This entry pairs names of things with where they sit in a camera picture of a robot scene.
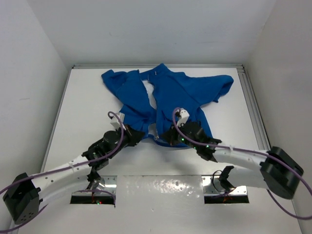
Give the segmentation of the blue zip-up jacket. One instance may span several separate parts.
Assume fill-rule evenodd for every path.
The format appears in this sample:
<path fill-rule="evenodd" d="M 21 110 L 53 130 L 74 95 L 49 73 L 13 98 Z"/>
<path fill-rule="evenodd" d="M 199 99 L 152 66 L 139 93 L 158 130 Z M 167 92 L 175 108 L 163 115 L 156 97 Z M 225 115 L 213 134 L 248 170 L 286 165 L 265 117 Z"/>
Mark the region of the blue zip-up jacket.
<path fill-rule="evenodd" d="M 124 124 L 150 138 L 153 137 L 149 133 L 152 124 L 158 135 L 170 129 L 173 110 L 177 107 L 185 109 L 190 115 L 189 121 L 200 122 L 205 134 L 212 137 L 201 106 L 218 102 L 234 83 L 229 75 L 192 78 L 184 72 L 173 72 L 164 64 L 145 72 L 109 70 L 101 77 L 122 103 L 120 112 L 125 115 Z"/>

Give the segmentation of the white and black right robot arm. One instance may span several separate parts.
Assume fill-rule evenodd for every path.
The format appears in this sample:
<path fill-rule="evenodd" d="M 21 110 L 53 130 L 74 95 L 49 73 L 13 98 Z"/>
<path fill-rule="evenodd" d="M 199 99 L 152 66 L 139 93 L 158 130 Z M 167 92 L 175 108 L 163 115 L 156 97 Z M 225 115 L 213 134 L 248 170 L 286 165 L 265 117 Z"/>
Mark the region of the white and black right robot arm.
<path fill-rule="evenodd" d="M 269 151 L 236 150 L 209 137 L 198 122 L 171 126 L 160 136 L 170 146 L 185 144 L 205 161 L 226 163 L 220 174 L 211 178 L 211 191 L 227 194 L 239 186 L 267 189 L 284 199 L 293 199 L 303 169 L 281 148 Z"/>

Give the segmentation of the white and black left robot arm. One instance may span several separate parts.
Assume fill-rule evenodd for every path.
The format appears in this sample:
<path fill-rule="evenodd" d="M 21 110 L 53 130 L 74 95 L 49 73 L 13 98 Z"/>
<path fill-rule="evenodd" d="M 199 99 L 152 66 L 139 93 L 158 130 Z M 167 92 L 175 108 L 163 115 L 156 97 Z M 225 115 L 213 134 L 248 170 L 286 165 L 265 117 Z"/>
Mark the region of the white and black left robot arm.
<path fill-rule="evenodd" d="M 35 217 L 50 201 L 64 193 L 90 188 L 98 171 L 125 147 L 136 146 L 145 133 L 129 125 L 108 131 L 87 151 L 53 170 L 35 175 L 22 173 L 3 192 L 3 201 L 16 225 Z"/>

